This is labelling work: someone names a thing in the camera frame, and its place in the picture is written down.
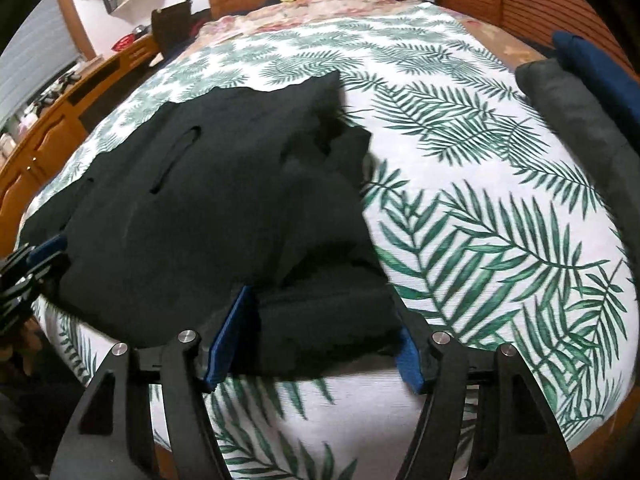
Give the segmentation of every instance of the gray fabric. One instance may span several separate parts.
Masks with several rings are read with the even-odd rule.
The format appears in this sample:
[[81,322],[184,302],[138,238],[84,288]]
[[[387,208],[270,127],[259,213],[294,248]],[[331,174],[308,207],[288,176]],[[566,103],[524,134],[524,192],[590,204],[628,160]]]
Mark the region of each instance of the gray fabric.
[[520,90],[576,156],[611,209],[637,288],[640,156],[580,78],[563,70],[558,60],[521,65],[515,75]]

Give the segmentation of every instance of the folded black fabric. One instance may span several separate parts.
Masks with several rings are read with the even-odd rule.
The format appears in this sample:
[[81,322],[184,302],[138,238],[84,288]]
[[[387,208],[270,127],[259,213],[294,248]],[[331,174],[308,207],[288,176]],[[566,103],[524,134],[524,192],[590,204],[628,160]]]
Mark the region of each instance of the folded black fabric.
[[273,92],[165,104],[22,231],[62,231],[55,301],[144,348],[197,328],[252,285],[259,320],[236,372],[306,376],[396,340],[362,217],[369,134],[337,119],[337,72]]
[[640,156],[583,82],[556,59],[516,69],[516,81],[577,157],[613,212],[636,286],[640,259]]

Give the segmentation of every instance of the screw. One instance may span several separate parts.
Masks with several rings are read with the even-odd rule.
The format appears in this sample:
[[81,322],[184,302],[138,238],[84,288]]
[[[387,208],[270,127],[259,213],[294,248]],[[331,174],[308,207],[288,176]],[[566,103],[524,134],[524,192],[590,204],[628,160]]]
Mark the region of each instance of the screw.
[[436,332],[431,337],[433,341],[439,345],[446,345],[451,341],[451,336],[446,332]]
[[118,343],[111,349],[111,353],[113,355],[122,355],[125,354],[127,350],[129,350],[129,347],[126,345],[126,343]]
[[516,347],[510,343],[504,343],[500,345],[500,351],[505,354],[507,357],[513,357],[518,353]]
[[178,334],[178,341],[181,343],[190,343],[196,339],[196,333],[193,330],[183,330]]

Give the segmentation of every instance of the leaf pattern fabric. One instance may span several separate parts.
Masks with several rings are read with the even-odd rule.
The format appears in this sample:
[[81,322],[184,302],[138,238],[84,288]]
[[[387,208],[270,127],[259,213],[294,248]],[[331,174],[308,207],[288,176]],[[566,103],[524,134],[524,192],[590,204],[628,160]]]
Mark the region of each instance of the leaf pattern fabric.
[[[214,86],[271,91],[333,70],[343,120],[372,132],[362,205],[389,279],[464,344],[514,343],[575,447],[630,386],[638,305],[624,248],[513,74],[431,4],[257,34],[170,64],[94,130],[27,215],[167,100]],[[42,298],[35,309],[87,382],[114,342]],[[472,396],[454,478],[468,457]],[[228,378],[204,399],[233,477],[271,480],[394,478],[424,402],[384,356],[315,381]],[[156,440],[168,446],[160,386],[150,400]]]

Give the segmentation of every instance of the folded blue clothing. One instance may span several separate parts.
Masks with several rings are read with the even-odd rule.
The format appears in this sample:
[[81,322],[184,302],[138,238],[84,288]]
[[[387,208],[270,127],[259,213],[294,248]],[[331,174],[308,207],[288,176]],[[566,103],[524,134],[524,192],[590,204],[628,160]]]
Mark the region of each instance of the folded blue clothing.
[[562,68],[577,75],[640,153],[640,85],[589,41],[565,31],[552,35]]

